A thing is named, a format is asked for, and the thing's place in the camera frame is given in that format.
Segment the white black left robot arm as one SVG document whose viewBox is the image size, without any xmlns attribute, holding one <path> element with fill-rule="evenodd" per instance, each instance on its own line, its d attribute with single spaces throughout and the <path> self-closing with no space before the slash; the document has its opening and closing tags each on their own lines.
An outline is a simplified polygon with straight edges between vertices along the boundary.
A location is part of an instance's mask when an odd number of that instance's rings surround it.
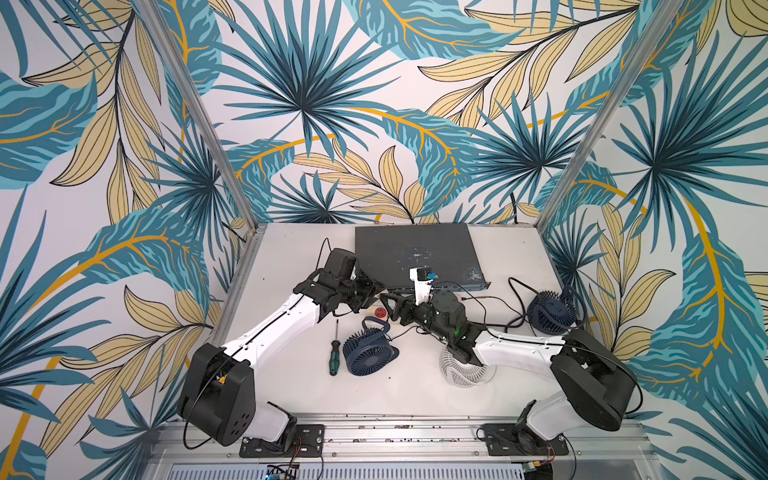
<svg viewBox="0 0 768 480">
<path fill-rule="evenodd" d="M 258 368 L 339 305 L 357 313 L 384 285 L 363 273 L 335 276 L 323 269 L 296 285 L 274 313 L 222 346 L 203 344 L 193 355 L 177 406 L 186 426 L 229 446 L 242 438 L 283 451 L 293 442 L 296 419 L 272 402 L 259 402 Z"/>
</svg>

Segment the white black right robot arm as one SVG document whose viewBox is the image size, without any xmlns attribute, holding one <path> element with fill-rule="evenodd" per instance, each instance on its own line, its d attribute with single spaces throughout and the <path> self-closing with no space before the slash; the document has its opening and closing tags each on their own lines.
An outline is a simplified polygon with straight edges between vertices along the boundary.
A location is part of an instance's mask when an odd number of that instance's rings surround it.
<svg viewBox="0 0 768 480">
<path fill-rule="evenodd" d="M 447 355 L 447 377 L 467 382 L 496 367 L 513 368 L 553 380 L 558 390 L 532 400 L 513 427 L 518 442 L 545 442 L 584 425 L 603 431 L 620 429 L 637 378 L 585 331 L 563 336 L 530 337 L 494 332 L 470 322 L 465 306 L 450 291 L 421 303 L 414 297 L 382 293 L 388 317 L 414 324 L 437 337 Z"/>
</svg>

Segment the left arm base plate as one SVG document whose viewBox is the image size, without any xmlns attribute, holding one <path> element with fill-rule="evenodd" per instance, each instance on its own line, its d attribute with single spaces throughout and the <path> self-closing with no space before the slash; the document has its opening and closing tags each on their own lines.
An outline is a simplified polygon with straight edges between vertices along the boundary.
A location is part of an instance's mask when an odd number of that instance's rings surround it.
<svg viewBox="0 0 768 480">
<path fill-rule="evenodd" d="M 244 437 L 239 457 L 244 459 L 320 458 L 326 427 L 323 424 L 289 425 L 276 442 Z"/>
</svg>

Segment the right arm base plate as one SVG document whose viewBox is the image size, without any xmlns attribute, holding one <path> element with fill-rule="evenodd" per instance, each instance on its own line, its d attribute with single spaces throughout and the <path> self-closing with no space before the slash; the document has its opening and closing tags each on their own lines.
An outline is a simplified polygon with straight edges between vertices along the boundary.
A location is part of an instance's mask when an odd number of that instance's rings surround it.
<svg viewBox="0 0 768 480">
<path fill-rule="evenodd" d="M 476 430 L 492 457 L 545 457 L 567 456 L 570 450 L 564 438 L 542 440 L 526 427 L 507 423 L 486 423 Z"/>
</svg>

